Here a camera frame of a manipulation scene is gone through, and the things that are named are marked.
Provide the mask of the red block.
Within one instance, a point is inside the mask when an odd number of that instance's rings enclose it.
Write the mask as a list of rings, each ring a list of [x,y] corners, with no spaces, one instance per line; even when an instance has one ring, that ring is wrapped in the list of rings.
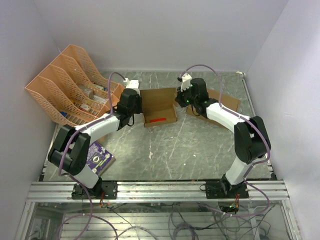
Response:
[[[165,117],[162,118],[155,118],[155,119],[151,119],[149,122],[150,123],[157,123],[157,122],[163,122],[166,121],[167,119]]]

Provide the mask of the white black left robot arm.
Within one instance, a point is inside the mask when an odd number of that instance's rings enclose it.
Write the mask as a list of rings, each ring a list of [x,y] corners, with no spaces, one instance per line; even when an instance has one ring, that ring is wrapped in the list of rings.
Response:
[[[90,145],[103,136],[129,126],[134,115],[142,112],[140,91],[126,88],[116,109],[112,108],[110,113],[77,127],[63,125],[48,153],[48,161],[58,167],[60,174],[65,171],[81,183],[89,198],[98,198],[102,193],[102,179],[87,165]]]

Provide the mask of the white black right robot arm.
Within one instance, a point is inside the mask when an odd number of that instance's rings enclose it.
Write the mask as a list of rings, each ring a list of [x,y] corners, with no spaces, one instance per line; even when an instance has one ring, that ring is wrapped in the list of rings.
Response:
[[[270,156],[271,144],[264,121],[259,116],[249,117],[225,107],[219,100],[210,98],[202,78],[184,74],[177,78],[175,101],[180,107],[190,106],[197,116],[215,121],[233,133],[235,160],[220,180],[220,192],[233,197],[254,166],[254,161]]]

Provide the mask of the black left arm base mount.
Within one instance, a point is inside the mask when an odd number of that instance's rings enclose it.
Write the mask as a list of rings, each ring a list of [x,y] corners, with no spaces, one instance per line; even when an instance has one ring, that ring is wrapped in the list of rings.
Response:
[[[115,181],[98,181],[94,188],[86,188],[92,199],[115,200],[118,194],[118,184]],[[75,184],[71,193],[73,200],[88,200],[83,186]]]

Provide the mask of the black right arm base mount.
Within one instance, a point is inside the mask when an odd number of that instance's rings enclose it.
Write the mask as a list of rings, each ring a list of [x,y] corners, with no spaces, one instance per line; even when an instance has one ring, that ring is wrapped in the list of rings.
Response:
[[[243,182],[237,185],[224,184],[220,180],[207,181],[204,184],[204,191],[207,199],[248,199],[247,185]]]

